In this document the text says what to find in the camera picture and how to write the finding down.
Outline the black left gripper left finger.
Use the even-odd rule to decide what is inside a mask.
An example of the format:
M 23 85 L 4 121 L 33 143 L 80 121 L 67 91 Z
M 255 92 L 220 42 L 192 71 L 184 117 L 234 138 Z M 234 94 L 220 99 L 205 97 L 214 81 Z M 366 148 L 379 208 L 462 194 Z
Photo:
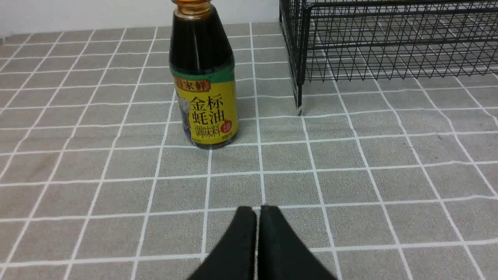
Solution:
M 210 254 L 189 280 L 252 280 L 256 254 L 256 213 L 240 206 Z

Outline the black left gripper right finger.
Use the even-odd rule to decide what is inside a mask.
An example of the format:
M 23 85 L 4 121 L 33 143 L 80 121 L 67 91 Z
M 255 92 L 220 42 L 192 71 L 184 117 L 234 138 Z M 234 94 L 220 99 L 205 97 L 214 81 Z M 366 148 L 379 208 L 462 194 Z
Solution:
M 299 239 L 279 207 L 263 205 L 259 224 L 260 280 L 336 280 Z

